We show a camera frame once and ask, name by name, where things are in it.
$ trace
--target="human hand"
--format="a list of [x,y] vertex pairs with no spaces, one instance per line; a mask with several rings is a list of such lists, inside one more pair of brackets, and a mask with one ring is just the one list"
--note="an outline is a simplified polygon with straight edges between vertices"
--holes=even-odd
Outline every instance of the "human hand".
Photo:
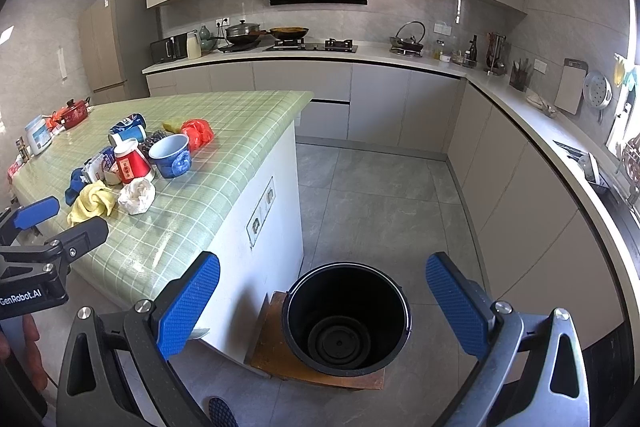
[[[47,373],[42,367],[42,357],[36,342],[40,340],[40,333],[36,322],[31,314],[22,316],[22,331],[24,332],[25,357],[29,371],[31,372],[31,383],[36,390],[41,393],[47,386]],[[0,333],[0,362],[4,363],[11,354],[11,347],[6,337]]]

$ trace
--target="black bucket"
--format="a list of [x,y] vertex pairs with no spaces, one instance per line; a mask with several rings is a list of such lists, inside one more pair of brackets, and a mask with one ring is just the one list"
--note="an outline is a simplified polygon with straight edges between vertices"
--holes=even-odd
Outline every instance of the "black bucket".
[[411,311],[400,286],[380,270],[332,263],[291,287],[282,306],[282,331],[308,367],[360,377],[398,355],[411,332]]

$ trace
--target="red and white cup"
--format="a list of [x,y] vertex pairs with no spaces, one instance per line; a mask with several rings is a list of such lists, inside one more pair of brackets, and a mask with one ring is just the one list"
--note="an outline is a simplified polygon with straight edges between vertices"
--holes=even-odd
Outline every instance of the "red and white cup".
[[113,153],[122,183],[130,183],[135,178],[146,178],[149,181],[154,178],[154,171],[138,149],[138,140],[135,138],[126,139],[116,145]]

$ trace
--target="ceiling light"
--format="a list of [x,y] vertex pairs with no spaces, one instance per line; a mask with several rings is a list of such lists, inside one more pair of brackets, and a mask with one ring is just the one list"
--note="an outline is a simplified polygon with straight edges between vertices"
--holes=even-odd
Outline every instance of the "ceiling light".
[[7,42],[9,40],[9,37],[11,37],[11,32],[14,31],[14,27],[11,26],[10,28],[5,29],[1,34],[0,34],[0,44],[2,44],[3,42]]

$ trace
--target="microwave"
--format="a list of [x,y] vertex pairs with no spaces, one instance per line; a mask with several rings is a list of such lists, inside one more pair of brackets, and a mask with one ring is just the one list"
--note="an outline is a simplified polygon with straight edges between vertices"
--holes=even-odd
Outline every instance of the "microwave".
[[163,62],[171,62],[178,58],[187,58],[187,34],[181,33],[152,42],[151,59],[154,64],[162,64]]

